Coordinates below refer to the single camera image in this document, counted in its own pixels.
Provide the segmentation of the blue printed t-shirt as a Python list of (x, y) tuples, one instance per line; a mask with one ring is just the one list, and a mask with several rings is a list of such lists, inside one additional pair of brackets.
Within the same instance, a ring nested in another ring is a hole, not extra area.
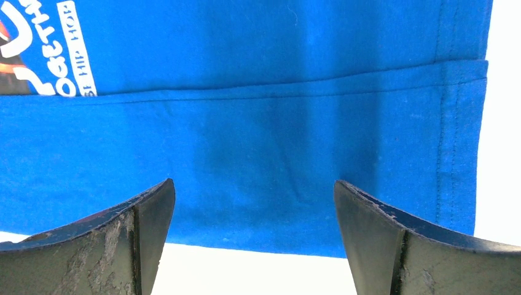
[(472, 235), (491, 1), (2, 1), (1, 230), (342, 257), (338, 179)]

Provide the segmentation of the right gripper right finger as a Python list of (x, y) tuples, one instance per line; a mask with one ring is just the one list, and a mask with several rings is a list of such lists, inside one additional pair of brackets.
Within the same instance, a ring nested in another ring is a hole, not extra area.
[(337, 181), (334, 201), (358, 294), (519, 294), (520, 247), (455, 232)]

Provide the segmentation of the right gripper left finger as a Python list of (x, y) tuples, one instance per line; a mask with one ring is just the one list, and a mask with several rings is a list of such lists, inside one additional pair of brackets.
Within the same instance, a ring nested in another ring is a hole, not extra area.
[(174, 205), (167, 179), (86, 218), (1, 243), (1, 293), (150, 294)]

